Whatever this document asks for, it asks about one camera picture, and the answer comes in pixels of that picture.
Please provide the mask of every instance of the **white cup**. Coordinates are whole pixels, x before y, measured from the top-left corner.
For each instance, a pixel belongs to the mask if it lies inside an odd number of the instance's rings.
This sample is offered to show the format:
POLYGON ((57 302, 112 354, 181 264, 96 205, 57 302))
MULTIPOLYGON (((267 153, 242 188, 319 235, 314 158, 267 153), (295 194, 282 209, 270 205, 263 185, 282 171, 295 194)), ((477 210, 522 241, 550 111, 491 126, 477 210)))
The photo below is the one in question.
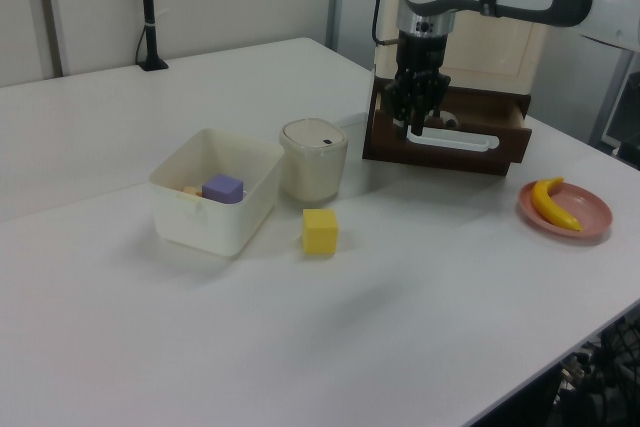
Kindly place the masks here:
POLYGON ((280 132, 284 148, 282 189, 304 202, 327 200, 338 193, 347 155, 345 132, 321 119, 302 119, 280 132))

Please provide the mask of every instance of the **purple cube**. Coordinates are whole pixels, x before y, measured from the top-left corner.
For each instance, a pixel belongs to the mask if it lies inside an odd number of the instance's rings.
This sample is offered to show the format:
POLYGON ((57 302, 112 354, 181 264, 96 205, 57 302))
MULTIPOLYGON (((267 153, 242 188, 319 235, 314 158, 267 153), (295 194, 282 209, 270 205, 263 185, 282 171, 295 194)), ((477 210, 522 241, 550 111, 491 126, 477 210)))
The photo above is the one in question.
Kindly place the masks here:
POLYGON ((218 174, 202 186, 202 197, 221 204, 237 204, 243 197, 242 181, 218 174))

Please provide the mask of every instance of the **white table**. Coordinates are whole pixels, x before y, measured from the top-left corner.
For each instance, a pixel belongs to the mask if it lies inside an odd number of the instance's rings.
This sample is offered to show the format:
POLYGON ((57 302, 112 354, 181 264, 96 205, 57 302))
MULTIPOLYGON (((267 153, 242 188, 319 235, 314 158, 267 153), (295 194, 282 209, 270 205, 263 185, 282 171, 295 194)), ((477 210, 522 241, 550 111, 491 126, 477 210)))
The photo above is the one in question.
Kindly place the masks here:
POLYGON ((196 130, 275 141, 369 82, 295 40, 0 90, 0 425, 465 425, 638 302, 640 174, 533 119, 506 178, 365 162, 349 128, 331 259, 285 198, 233 261, 157 237, 142 182, 196 130), (552 175, 606 242, 516 215, 552 175))

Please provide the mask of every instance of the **cup lid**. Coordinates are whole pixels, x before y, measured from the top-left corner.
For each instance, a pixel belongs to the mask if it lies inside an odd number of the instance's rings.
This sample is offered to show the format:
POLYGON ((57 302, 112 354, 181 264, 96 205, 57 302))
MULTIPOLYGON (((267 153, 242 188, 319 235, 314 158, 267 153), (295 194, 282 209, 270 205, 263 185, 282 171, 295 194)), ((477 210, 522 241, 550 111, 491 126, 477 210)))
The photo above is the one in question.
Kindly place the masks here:
POLYGON ((322 119, 296 120, 285 125, 282 134, 293 147, 306 152, 333 150, 347 142, 342 129, 322 119))

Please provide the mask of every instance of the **white plastic container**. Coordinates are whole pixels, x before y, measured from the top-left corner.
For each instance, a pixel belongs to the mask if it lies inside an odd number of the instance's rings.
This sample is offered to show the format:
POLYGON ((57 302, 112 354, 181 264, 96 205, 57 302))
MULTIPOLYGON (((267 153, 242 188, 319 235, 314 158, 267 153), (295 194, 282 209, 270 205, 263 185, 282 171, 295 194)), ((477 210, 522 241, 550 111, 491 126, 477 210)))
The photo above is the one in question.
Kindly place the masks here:
POLYGON ((285 157, 282 189, 295 199, 319 202, 337 194, 347 155, 347 135, 321 119, 291 122, 280 132, 285 157))
POLYGON ((149 176, 158 234, 222 256, 236 255, 273 208, 283 155, 277 143, 201 130, 149 176), (221 204, 182 192, 216 174, 243 181, 242 201, 221 204))

